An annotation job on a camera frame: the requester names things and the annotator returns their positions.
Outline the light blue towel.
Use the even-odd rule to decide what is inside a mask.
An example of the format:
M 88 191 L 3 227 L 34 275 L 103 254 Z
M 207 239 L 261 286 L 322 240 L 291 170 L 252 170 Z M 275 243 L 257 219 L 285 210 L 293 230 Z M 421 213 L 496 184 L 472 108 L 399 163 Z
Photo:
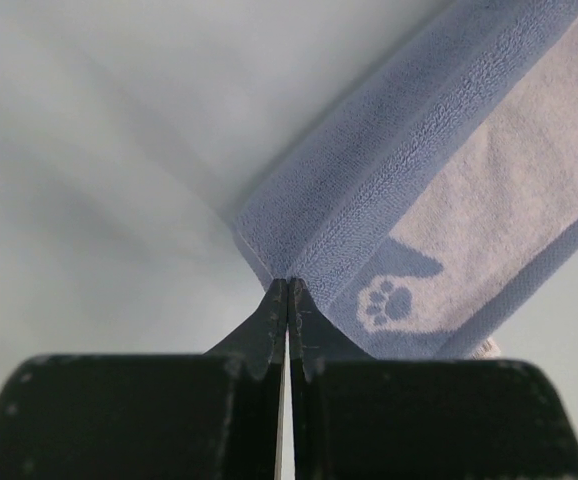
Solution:
M 456 1 L 258 187 L 234 239 L 377 358 L 473 354 L 578 249 L 578 1 Z

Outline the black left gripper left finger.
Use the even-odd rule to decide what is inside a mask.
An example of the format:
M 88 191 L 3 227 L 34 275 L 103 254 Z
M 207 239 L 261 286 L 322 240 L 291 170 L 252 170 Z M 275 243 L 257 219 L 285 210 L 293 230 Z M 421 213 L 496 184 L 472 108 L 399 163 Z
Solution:
M 0 391 L 0 479 L 273 479 L 288 286 L 208 352 L 55 354 Z

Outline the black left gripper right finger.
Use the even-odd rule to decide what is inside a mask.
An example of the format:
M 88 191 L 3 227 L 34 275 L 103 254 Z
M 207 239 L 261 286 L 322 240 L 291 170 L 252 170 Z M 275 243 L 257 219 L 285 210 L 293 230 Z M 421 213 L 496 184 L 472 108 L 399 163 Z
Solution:
M 288 286 L 299 479 L 578 479 L 550 380 L 511 360 L 378 360 Z

